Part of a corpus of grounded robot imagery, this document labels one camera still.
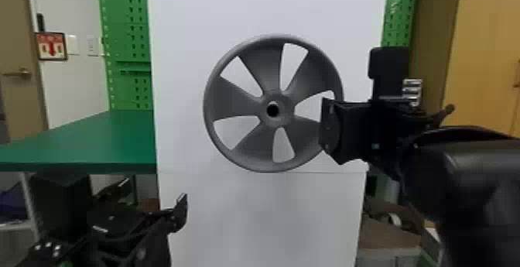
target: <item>door handle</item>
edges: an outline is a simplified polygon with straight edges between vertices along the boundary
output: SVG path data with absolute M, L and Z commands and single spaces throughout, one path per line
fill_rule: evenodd
M 32 74 L 29 72 L 27 68 L 20 68 L 20 70 L 16 72 L 2 72 L 2 76 L 30 78 Z

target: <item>fan blade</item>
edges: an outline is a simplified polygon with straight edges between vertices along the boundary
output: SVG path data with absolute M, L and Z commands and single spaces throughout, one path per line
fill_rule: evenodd
M 295 116 L 291 123 L 283 127 L 296 156 L 303 152 L 315 152 L 320 147 L 318 144 L 319 127 L 318 122 L 299 116 Z
M 245 156 L 272 161 L 272 147 L 275 141 L 276 128 L 270 128 L 262 123 L 253 128 L 233 151 Z
M 258 82 L 264 94 L 280 90 L 283 45 L 269 44 L 242 53 L 240 59 Z
M 259 103 L 257 98 L 237 85 L 217 77 L 208 88 L 206 110 L 215 122 L 224 118 L 243 115 L 256 115 Z
M 329 64 L 308 53 L 294 74 L 286 93 L 298 104 L 324 91 L 332 90 L 334 94 L 341 92 L 341 81 L 333 70 Z

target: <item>metal screw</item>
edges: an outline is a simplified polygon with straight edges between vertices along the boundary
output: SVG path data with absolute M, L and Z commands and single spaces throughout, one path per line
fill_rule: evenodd
M 142 261 L 145 259 L 146 257 L 146 249 L 145 248 L 140 248 L 138 251 L 137 251 L 137 259 L 139 261 Z

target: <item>door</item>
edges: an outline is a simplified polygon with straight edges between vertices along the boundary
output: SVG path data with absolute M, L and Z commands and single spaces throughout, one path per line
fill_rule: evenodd
M 0 0 L 0 88 L 10 140 L 46 129 L 29 0 Z
M 511 134 L 520 89 L 520 0 L 460 0 L 444 104 L 446 125 Z

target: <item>center hole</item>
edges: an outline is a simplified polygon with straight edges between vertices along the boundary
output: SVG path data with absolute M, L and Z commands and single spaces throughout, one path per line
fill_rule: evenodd
M 280 114 L 280 108 L 274 102 L 267 106 L 267 115 L 271 118 L 276 118 Z

